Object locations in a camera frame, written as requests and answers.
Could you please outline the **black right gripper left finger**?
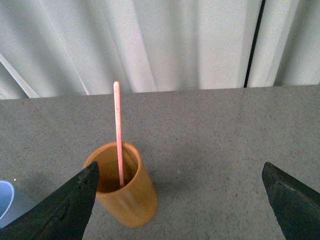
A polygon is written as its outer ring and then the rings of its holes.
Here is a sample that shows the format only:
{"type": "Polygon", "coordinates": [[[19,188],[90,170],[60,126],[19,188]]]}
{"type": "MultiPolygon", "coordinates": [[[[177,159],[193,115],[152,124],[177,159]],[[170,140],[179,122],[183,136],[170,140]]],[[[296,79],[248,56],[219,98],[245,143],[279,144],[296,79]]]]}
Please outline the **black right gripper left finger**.
{"type": "Polygon", "coordinates": [[[81,240],[96,201],[100,172],[85,167],[0,231],[2,240],[81,240]]]}

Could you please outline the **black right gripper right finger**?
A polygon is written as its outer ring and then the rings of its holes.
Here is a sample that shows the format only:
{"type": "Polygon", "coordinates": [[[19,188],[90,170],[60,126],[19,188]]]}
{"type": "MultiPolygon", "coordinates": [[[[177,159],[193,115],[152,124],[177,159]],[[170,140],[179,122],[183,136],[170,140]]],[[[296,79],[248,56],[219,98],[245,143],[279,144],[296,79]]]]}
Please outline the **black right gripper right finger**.
{"type": "Polygon", "coordinates": [[[270,206],[287,240],[320,238],[320,193],[270,162],[262,170],[270,206]]]}

